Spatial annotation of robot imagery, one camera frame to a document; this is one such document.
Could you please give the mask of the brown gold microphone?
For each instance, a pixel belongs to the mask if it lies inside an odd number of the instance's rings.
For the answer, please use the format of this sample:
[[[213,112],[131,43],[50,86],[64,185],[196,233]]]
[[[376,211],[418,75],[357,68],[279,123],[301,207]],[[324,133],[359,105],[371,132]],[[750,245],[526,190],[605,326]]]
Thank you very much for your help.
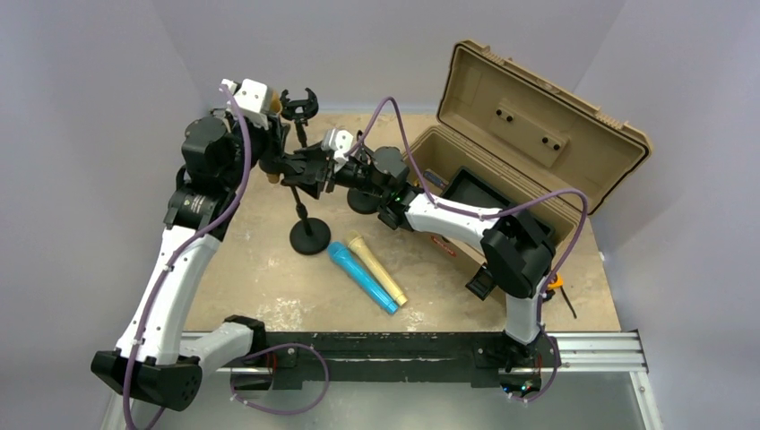
[[[272,94],[270,110],[277,117],[281,115],[282,106],[281,106],[281,101],[280,101],[280,95],[277,91],[275,91]],[[280,173],[267,173],[267,179],[270,184],[278,184],[280,182],[280,177],[281,177]]]

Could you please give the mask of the black shock mount mic stand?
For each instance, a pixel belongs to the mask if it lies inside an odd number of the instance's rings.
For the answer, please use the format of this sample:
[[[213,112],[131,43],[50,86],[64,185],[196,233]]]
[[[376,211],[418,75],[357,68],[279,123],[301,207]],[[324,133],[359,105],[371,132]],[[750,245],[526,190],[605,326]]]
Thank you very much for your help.
[[[307,143],[306,127],[308,120],[317,115],[319,110],[318,99],[310,88],[305,88],[305,99],[291,99],[289,91],[284,90],[280,95],[281,116],[295,125],[298,142],[302,148]]]

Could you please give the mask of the black stand with blue mic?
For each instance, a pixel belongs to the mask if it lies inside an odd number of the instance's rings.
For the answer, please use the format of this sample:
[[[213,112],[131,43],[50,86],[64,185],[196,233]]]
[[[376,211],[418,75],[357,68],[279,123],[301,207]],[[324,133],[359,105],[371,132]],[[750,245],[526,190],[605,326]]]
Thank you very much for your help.
[[[380,198],[371,194],[360,192],[357,189],[349,189],[347,192],[347,204],[356,213],[369,215],[377,213]]]

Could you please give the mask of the black stand with brown mic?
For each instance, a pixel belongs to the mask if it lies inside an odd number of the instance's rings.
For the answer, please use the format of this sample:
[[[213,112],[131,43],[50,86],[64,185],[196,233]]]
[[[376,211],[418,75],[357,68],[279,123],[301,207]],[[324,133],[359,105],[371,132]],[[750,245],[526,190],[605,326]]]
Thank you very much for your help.
[[[284,173],[291,172],[285,165]],[[289,242],[292,248],[299,254],[315,255],[321,253],[330,244],[332,233],[329,226],[318,218],[312,218],[308,214],[306,205],[302,202],[296,187],[288,188],[295,201],[298,221],[289,232]]]

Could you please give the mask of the cream beige microphone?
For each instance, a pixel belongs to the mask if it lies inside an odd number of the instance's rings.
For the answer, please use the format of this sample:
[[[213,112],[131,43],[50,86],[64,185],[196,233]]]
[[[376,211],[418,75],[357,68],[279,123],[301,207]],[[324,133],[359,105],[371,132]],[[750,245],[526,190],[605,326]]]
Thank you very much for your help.
[[[347,247],[365,264],[379,285],[398,306],[408,303],[408,298],[387,269],[377,259],[367,245],[365,238],[356,230],[351,230],[346,236]]]

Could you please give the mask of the blue microphone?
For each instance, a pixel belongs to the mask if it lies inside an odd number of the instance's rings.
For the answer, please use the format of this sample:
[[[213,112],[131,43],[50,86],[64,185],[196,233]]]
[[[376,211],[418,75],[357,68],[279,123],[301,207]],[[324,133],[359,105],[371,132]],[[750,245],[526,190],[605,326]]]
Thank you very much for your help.
[[[327,247],[331,261],[337,264],[358,286],[388,314],[395,314],[399,306],[353,257],[349,248],[340,242],[331,242]]]

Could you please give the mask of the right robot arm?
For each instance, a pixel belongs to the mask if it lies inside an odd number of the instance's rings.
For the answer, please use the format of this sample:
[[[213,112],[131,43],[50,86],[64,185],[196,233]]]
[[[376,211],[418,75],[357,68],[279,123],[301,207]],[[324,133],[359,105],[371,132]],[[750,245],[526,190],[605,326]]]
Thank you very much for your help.
[[[378,218],[391,229],[432,233],[481,251],[487,288],[500,288],[507,297],[505,357],[523,365],[537,355],[540,284],[548,280],[556,248],[528,211],[512,207],[504,214],[499,208],[428,196],[409,181],[410,167],[395,147],[356,157],[314,144],[275,160],[285,185],[314,197],[336,185],[358,190],[379,198]]]

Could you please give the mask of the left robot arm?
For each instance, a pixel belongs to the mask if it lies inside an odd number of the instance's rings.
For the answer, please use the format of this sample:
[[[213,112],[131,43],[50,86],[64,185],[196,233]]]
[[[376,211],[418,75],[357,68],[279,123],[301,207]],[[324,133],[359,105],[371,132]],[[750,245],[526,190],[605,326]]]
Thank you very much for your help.
[[[214,331],[183,343],[200,281],[242,200],[250,171],[282,152],[289,129],[277,116],[209,115],[185,129],[183,163],[164,216],[160,252],[131,322],[111,350],[95,353],[91,371],[123,401],[182,411],[204,377],[238,359],[257,366],[267,354],[263,322],[231,315]]]

